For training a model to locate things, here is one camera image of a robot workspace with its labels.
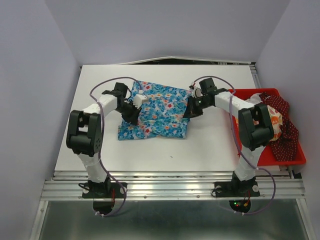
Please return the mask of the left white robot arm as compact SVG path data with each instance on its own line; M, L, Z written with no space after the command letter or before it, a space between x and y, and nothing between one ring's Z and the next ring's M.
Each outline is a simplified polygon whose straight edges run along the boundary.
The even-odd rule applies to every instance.
M116 111L125 122L136 126L142 104L147 100L143 90L139 90L133 99L127 97L128 92L126 84L117 82L112 90L103 91L93 104L69 114L66 146L79 157L88 174L87 182L79 185L85 198L115 196L116 187L101 160L105 117Z

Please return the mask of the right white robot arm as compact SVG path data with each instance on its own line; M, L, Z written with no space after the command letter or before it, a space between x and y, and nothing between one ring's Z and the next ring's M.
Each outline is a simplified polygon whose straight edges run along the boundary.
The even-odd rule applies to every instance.
M274 129L267 105L253 104L236 96L236 89L218 88L215 76L203 76L190 86L191 95L183 117L196 118L203 110L216 107L230 117L231 130L240 155L230 181L216 181L213 195L218 198L241 197L244 194L259 196L256 171L262 152L274 136Z

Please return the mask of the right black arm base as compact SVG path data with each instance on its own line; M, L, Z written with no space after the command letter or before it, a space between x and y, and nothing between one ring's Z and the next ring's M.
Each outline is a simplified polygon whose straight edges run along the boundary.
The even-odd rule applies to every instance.
M231 181L217 181L211 190L211 195L215 198L242 198L259 197L260 189L258 183L232 183Z

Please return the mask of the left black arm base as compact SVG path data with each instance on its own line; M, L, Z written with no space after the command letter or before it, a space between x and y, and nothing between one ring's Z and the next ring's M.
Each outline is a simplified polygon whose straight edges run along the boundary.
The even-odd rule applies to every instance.
M123 199L124 190L115 182L96 183L85 182L79 183L78 186L82 190L81 197L83 199Z

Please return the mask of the blue floral skirt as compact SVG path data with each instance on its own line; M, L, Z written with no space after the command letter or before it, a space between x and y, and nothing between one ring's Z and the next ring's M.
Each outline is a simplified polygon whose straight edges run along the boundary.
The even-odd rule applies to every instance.
M135 82L131 88L135 97L142 87L147 102L141 106L138 124L122 121L118 127L119 141L142 140L156 137L184 139L187 137L189 119L183 115L187 108L189 90L156 84Z

